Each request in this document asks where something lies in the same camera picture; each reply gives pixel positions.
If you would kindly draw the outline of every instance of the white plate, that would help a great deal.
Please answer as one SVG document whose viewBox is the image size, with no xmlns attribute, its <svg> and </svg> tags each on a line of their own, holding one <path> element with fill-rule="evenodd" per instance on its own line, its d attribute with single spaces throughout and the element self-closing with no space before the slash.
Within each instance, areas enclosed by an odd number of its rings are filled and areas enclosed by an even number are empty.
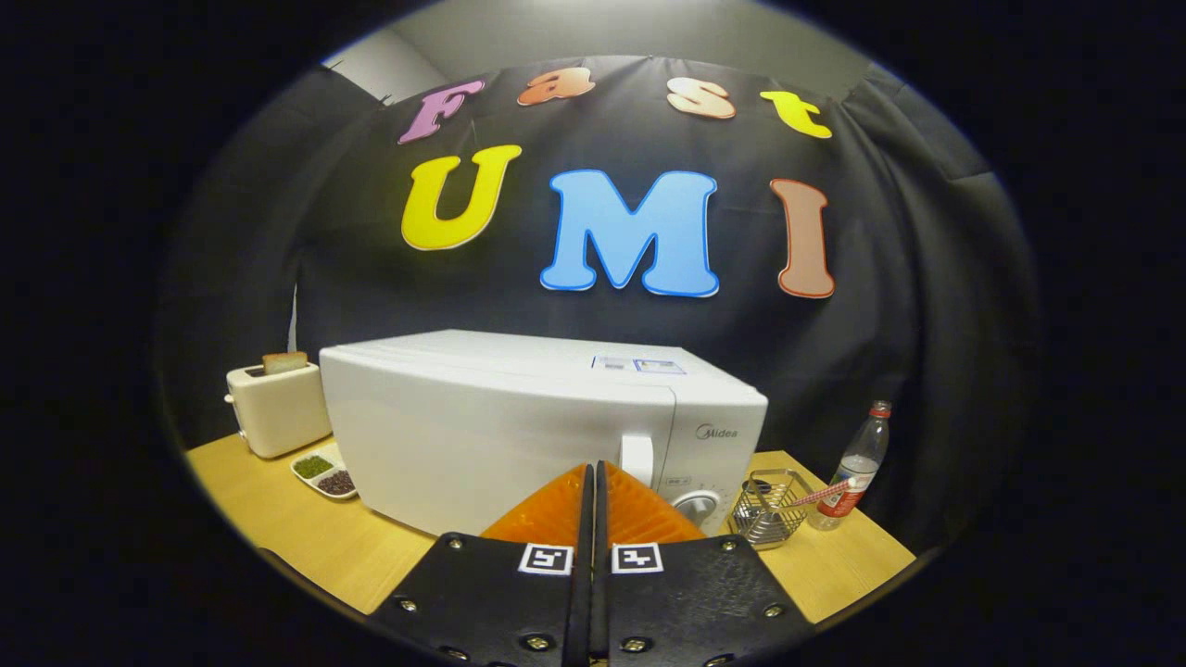
<svg viewBox="0 0 1186 667">
<path fill-rule="evenodd" d="M 310 477 L 308 479 L 306 479 L 306 478 L 301 477 L 296 472 L 296 464 L 300 463 L 301 460 L 307 459 L 307 458 L 313 458 L 314 456 L 319 456 L 319 457 L 324 458 L 329 463 L 333 464 L 333 468 L 326 470 L 325 472 L 321 472 L 319 475 L 314 475 L 313 477 Z M 346 498 L 352 498 L 352 497 L 355 497 L 355 496 L 358 495 L 358 488 L 357 487 L 355 489 L 352 489 L 350 493 L 342 494 L 340 496 L 336 496 L 333 494 L 327 494 L 327 493 L 323 491 L 317 485 L 317 483 L 320 482 L 321 479 L 325 479 L 326 477 L 330 477 L 330 476 L 332 476 L 336 472 L 342 472 L 342 471 L 344 471 L 346 469 L 345 463 L 343 463 L 343 460 L 342 460 L 342 452 L 338 451 L 338 443 L 330 443 L 329 445 L 325 445 L 324 447 L 318 447 L 318 449 L 315 449 L 315 450 L 313 450 L 313 451 L 311 451 L 311 452 L 308 452 L 308 453 L 306 453 L 304 456 L 299 456 L 299 457 L 294 458 L 293 462 L 291 464 L 288 464 L 288 469 L 293 471 L 293 475 L 296 475 L 298 479 L 300 479 L 301 482 L 305 482 L 314 491 L 321 494 L 323 496 L 325 496 L 327 498 L 346 500 Z"/>
</svg>

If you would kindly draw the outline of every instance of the orange letter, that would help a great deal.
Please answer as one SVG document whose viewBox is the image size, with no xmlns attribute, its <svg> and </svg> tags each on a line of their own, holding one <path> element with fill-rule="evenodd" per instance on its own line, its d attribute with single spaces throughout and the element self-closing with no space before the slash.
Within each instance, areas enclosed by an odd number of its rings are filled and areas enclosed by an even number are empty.
<svg viewBox="0 0 1186 667">
<path fill-rule="evenodd" d="M 778 286 L 796 297 L 830 297 L 836 281 L 824 260 L 821 215 L 828 198 L 805 183 L 785 178 L 771 180 L 770 189 L 783 201 L 786 214 L 786 268 L 778 274 Z"/>
<path fill-rule="evenodd" d="M 541 74 L 527 83 L 527 90 L 519 95 L 519 104 L 530 107 L 555 97 L 584 95 L 597 85 L 589 83 L 592 74 L 587 68 L 565 68 Z"/>
<path fill-rule="evenodd" d="M 668 102 L 686 114 L 696 114 L 713 119 L 731 119 L 738 110 L 725 97 L 729 94 L 723 88 L 709 81 L 699 81 L 678 76 L 668 81 Z"/>
<path fill-rule="evenodd" d="M 808 112 L 812 114 L 820 113 L 820 107 L 810 104 L 799 100 L 799 96 L 793 93 L 788 93 L 785 90 L 773 90 L 759 93 L 764 100 L 770 100 L 774 103 L 774 110 L 778 112 L 778 117 L 783 119 L 783 122 L 791 126 L 792 128 L 806 134 L 808 136 L 816 136 L 820 139 L 827 139 L 831 136 L 831 131 L 822 125 L 816 125 Z"/>
</svg>

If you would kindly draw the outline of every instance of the microwave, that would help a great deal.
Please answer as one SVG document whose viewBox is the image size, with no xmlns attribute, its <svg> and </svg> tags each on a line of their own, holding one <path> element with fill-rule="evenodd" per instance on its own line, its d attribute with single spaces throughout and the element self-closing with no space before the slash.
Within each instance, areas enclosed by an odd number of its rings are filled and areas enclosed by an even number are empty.
<svg viewBox="0 0 1186 667">
<path fill-rule="evenodd" d="M 757 389 L 674 347 L 446 330 L 318 361 L 362 502 L 436 535 L 479 534 L 601 459 L 715 534 L 766 417 Z"/>
</svg>

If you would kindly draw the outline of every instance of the microwave dial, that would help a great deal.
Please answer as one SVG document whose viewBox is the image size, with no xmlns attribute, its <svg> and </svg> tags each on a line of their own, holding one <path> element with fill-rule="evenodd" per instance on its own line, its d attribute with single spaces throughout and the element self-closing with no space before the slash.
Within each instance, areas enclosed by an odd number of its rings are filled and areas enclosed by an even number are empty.
<svg viewBox="0 0 1186 667">
<path fill-rule="evenodd" d="M 675 508 L 699 527 L 716 512 L 718 500 L 716 494 L 712 491 L 700 491 L 680 498 Z"/>
</svg>

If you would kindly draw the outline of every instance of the letter m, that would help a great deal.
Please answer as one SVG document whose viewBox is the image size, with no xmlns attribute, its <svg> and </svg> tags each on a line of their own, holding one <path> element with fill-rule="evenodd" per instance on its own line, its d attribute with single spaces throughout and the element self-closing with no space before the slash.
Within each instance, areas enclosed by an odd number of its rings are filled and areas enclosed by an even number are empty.
<svg viewBox="0 0 1186 667">
<path fill-rule="evenodd" d="M 618 290 L 630 282 L 643 253 L 655 242 L 655 263 L 643 273 L 643 286 L 656 294 L 712 297 L 720 286 L 708 269 L 708 196 L 712 178 L 689 171 L 658 177 L 638 209 L 631 211 L 605 172 L 557 173 L 551 189 L 560 193 L 556 254 L 540 274 L 548 290 L 581 291 L 597 282 L 585 263 L 586 240 Z"/>
</svg>

